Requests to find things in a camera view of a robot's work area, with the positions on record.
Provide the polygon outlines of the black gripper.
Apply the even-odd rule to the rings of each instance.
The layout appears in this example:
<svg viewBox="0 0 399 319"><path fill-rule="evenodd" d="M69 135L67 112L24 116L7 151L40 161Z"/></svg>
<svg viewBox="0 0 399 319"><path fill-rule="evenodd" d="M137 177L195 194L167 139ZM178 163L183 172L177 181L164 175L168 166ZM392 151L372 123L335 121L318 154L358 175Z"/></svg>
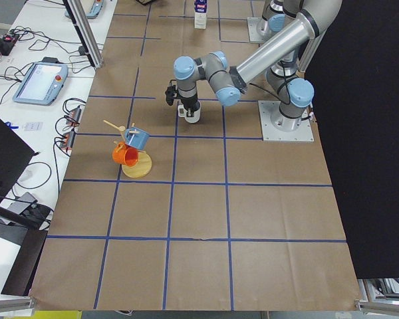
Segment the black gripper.
<svg viewBox="0 0 399 319"><path fill-rule="evenodd" d="M179 96L181 103L184 105L185 110L197 110L198 109L198 95L183 97Z"/></svg>

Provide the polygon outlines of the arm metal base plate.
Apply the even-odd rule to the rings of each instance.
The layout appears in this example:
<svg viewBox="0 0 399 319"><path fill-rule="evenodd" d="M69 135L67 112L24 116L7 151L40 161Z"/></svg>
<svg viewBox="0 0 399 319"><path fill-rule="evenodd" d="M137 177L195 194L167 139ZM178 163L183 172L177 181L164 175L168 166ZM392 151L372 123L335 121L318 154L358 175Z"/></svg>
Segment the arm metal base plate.
<svg viewBox="0 0 399 319"><path fill-rule="evenodd" d="M314 142L311 122L306 110L297 119L280 112L280 101L259 100L259 115L264 142Z"/></svg>
<svg viewBox="0 0 399 319"><path fill-rule="evenodd" d="M264 43L270 37L268 22L261 17L248 17L247 26L251 43Z"/></svg>

